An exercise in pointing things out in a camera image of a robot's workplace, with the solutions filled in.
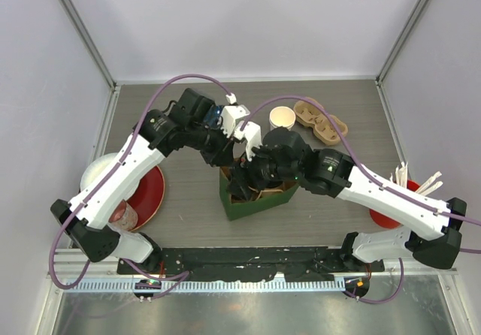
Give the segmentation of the green paper bag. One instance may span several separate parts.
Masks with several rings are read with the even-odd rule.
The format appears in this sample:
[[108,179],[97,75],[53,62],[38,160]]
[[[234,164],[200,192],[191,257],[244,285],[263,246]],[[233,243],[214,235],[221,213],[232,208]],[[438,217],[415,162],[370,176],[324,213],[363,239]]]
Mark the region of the green paper bag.
[[[247,159],[244,155],[241,158],[236,158],[232,166],[236,162],[242,164],[245,160]],[[227,186],[230,182],[229,168],[224,166],[219,169],[219,197],[229,221],[287,204],[299,187],[296,181],[284,181],[261,191],[250,188],[252,190],[252,199],[250,201],[241,201],[228,192]]]

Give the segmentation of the stack of white paper cups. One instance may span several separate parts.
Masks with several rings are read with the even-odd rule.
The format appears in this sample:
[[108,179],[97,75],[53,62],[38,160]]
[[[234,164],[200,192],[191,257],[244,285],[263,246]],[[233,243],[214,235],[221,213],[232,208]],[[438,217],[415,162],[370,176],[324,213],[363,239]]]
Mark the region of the stack of white paper cups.
[[275,107],[269,113],[270,129],[286,128],[291,130],[296,121],[296,114],[290,107]]

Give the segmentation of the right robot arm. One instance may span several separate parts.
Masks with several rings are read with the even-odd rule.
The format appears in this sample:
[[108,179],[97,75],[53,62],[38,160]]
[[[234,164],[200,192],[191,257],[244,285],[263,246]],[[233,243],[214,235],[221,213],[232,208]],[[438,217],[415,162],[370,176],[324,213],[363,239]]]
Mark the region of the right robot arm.
[[460,252],[459,226],[449,215],[459,205],[422,196],[376,175],[335,149],[312,149],[300,134],[275,128],[265,136],[260,130],[236,129],[233,138],[246,143],[245,153],[231,167],[228,191],[241,200],[253,199],[278,183],[295,181],[315,195],[360,204],[400,223],[390,231],[346,235],[339,253],[349,271],[385,258],[412,257],[439,270],[451,268]]

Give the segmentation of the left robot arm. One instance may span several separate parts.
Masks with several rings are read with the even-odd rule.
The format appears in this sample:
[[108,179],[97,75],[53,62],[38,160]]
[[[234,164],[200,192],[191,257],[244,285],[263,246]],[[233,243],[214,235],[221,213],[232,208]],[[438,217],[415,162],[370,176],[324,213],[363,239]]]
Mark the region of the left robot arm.
[[196,149],[211,166],[233,161],[233,137],[248,115],[234,95],[226,106],[192,88],[186,89],[170,110],[148,110],[134,127],[110,164],[82,192],[50,208],[62,230],[91,262],[108,256],[133,261],[142,273],[160,264],[159,247],[148,236],[116,228],[114,210],[157,164],[183,147]]

